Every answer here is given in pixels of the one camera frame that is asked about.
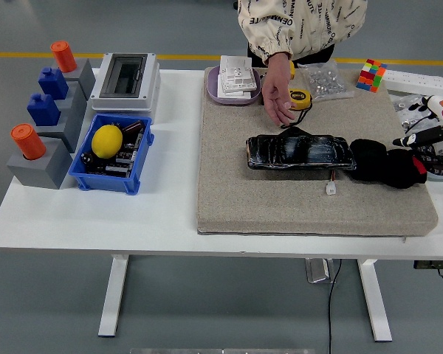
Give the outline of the person's right hand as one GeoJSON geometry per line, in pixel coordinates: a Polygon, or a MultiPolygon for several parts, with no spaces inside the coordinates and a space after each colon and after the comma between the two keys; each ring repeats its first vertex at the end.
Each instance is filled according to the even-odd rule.
{"type": "Polygon", "coordinates": [[[268,58],[266,65],[267,73],[261,90],[265,111],[275,125],[289,126],[295,118],[290,111],[292,101],[289,96],[289,56],[285,52],[275,53],[268,58]]]}

